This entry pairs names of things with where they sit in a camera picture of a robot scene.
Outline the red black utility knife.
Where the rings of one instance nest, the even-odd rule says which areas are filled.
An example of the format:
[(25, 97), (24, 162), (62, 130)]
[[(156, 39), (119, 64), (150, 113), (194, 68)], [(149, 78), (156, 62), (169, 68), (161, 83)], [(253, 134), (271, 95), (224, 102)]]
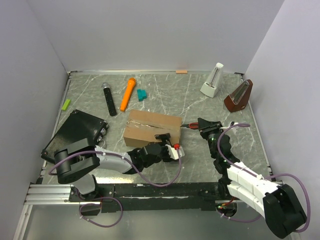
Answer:
[(186, 124), (182, 124), (180, 127), (181, 128), (188, 128), (188, 129), (192, 129), (192, 130), (198, 130), (199, 123), (198, 122), (186, 123)]

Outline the brown cardboard express box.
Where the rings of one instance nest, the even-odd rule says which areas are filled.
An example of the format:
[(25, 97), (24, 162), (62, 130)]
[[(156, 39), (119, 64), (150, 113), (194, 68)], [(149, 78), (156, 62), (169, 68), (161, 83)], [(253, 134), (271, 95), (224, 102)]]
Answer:
[(159, 142), (156, 135), (170, 134), (171, 144), (178, 144), (182, 118), (156, 112), (132, 109), (123, 133), (127, 147), (142, 148), (151, 142)]

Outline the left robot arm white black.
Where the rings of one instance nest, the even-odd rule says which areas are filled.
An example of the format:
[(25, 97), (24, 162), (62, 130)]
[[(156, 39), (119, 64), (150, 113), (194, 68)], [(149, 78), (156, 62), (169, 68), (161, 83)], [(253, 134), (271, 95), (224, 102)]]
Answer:
[(50, 175), (57, 176), (59, 184), (72, 184), (87, 201), (95, 200), (99, 188), (91, 171), (104, 169), (125, 175), (141, 174), (153, 164), (175, 162), (180, 159), (179, 150), (169, 141), (168, 133), (156, 136), (161, 142), (150, 142), (127, 152), (115, 152), (95, 145), (93, 140), (83, 138), (57, 149)]

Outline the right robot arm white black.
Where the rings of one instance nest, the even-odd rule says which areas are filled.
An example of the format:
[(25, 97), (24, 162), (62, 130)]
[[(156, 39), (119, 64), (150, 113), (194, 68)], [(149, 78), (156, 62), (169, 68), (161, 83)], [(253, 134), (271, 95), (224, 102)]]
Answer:
[(218, 193), (223, 199), (235, 197), (259, 213), (271, 230), (280, 239), (291, 233), (301, 233), (310, 224), (311, 203), (306, 187), (297, 180), (306, 200), (303, 209), (294, 189), (288, 184), (279, 185), (271, 176), (257, 174), (231, 151), (230, 137), (227, 131), (236, 128), (248, 128), (248, 123), (234, 123), (223, 127), (219, 121), (197, 119), (197, 129), (209, 146), (210, 156), (219, 174)]

